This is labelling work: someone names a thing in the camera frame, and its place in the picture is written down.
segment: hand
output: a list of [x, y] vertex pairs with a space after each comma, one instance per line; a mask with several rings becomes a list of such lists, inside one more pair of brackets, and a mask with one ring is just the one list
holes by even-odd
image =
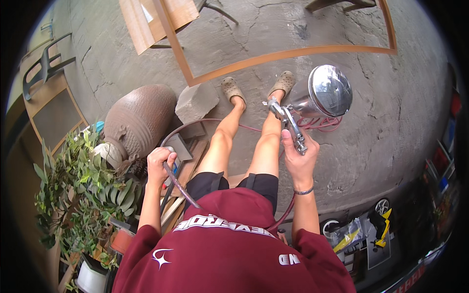
[[163, 168], [163, 162], [167, 161], [170, 168], [176, 160], [177, 154], [165, 148], [155, 148], [147, 157], [148, 183], [162, 185], [168, 178], [168, 173]]
[[304, 156], [300, 155], [293, 144], [290, 131], [282, 130], [282, 143], [285, 147], [285, 166], [293, 179], [293, 187], [298, 191], [305, 191], [313, 186], [313, 170], [318, 157], [319, 144], [315, 142], [302, 128], [304, 144], [308, 147]]

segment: wheel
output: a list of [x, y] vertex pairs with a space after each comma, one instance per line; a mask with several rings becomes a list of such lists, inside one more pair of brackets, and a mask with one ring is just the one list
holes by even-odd
[[380, 215], [384, 215], [389, 210], [389, 200], [387, 198], [380, 199], [375, 205], [375, 211]]
[[339, 220], [337, 219], [327, 219], [323, 222], [324, 224], [321, 225], [321, 234], [323, 234], [326, 238], [331, 238], [331, 233], [327, 232], [326, 229], [330, 224], [338, 224]]

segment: brown pot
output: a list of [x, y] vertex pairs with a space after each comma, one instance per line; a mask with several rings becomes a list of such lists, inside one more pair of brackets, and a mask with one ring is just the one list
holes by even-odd
[[176, 95], [164, 84], [133, 90], [109, 110], [104, 140], [119, 149], [123, 160], [143, 158], [165, 133], [175, 107]]
[[116, 238], [111, 244], [111, 249], [124, 255], [133, 238], [134, 234], [132, 232], [126, 229], [120, 229], [117, 233]]

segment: person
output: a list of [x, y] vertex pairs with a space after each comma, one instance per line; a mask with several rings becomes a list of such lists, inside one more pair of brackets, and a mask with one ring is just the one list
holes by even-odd
[[[294, 85], [283, 72], [268, 98], [279, 102]], [[187, 192], [201, 206], [185, 206], [182, 222], [161, 236], [159, 201], [163, 169], [176, 153], [156, 148], [148, 156], [148, 183], [138, 232], [118, 269], [114, 292], [354, 292], [352, 279], [324, 236], [313, 191], [319, 144], [303, 132], [301, 156], [291, 134], [269, 112], [244, 179], [229, 188], [228, 159], [246, 101], [233, 78], [222, 90], [234, 105], [218, 125]], [[280, 138], [295, 193], [292, 239], [285, 245], [267, 228], [275, 223]]]

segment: red air hose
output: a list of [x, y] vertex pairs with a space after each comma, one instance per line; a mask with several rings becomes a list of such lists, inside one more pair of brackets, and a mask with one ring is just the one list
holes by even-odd
[[[301, 122], [304, 120], [304, 117], [301, 117], [298, 121], [297, 121], [297, 124], [299, 127], [303, 127], [304, 129], [318, 129], [319, 131], [322, 131], [322, 132], [331, 132], [331, 131], [334, 131], [337, 129], [337, 127], [339, 127], [339, 124], [340, 122], [342, 121], [342, 117], [340, 117], [339, 119], [337, 118], [323, 118], [322, 121], [319, 123], [319, 125], [317, 126], [313, 126], [315, 123], [317, 123], [319, 120], [321, 120], [320, 118], [315, 118], [315, 119], [311, 119], [309, 122], [306, 122], [304, 124], [301, 124]], [[163, 140], [163, 142], [161, 143], [161, 147], [164, 147], [167, 143], [167, 141], [173, 136], [175, 135], [176, 133], [180, 132], [182, 129], [186, 128], [187, 126], [189, 125], [192, 125], [192, 124], [195, 124], [195, 123], [199, 123], [199, 122], [204, 122], [204, 121], [218, 121], [220, 122], [221, 119], [218, 119], [218, 118], [205, 118], [205, 119], [199, 119], [199, 120], [196, 120], [196, 121], [193, 121], [193, 122], [190, 122], [188, 124], [184, 124], [182, 126], [179, 126], [178, 128], [176, 128], [175, 130], [173, 130], [170, 134], [168, 134], [168, 136]], [[253, 127], [249, 127], [249, 126], [246, 126], [246, 125], [242, 125], [242, 124], [239, 124], [239, 126], [243, 127], [243, 128], [246, 128], [246, 129], [250, 129], [250, 130], [253, 130], [253, 131], [258, 131], [258, 132], [262, 132], [260, 129], [257, 129], [257, 128], [253, 128]], [[334, 126], [332, 129], [321, 129], [321, 128], [325, 128], [325, 127], [330, 127], [330, 126]], [[280, 154], [279, 156], [279, 161], [280, 161], [280, 158], [282, 157], [283, 153], [285, 151], [282, 151], [282, 153]], [[175, 177], [175, 175], [173, 174], [173, 171], [171, 170], [171, 168], [168, 166], [168, 163], [165, 161], [163, 162], [163, 167], [165, 168], [166, 172], [168, 173], [168, 176], [169, 178], [171, 178], [171, 181], [174, 183], [174, 186], [177, 187], [177, 189], [179, 189], [179, 191], [181, 192], [181, 194], [186, 198], [186, 200], [192, 204], [194, 207], [200, 209], [201, 206], [196, 203], [196, 201], [189, 195], [189, 193], [187, 193], [187, 191], [182, 187], [182, 185], [180, 184], [180, 182], [177, 180], [177, 178]], [[290, 202], [290, 205], [288, 205], [288, 208], [287, 210], [285, 211], [285, 213], [283, 214], [283, 216], [277, 221], [275, 222], [275, 224], [273, 224], [272, 226], [268, 227], [267, 228], [267, 231], [269, 231], [271, 234], [275, 235], [276, 233], [276, 230], [277, 228], [279, 227], [280, 224], [282, 224], [282, 222], [285, 220], [285, 218], [289, 215], [289, 213], [291, 212], [291, 210], [293, 209], [293, 205], [295, 203], [295, 194], [293, 193], [293, 196], [292, 196], [292, 200]]]

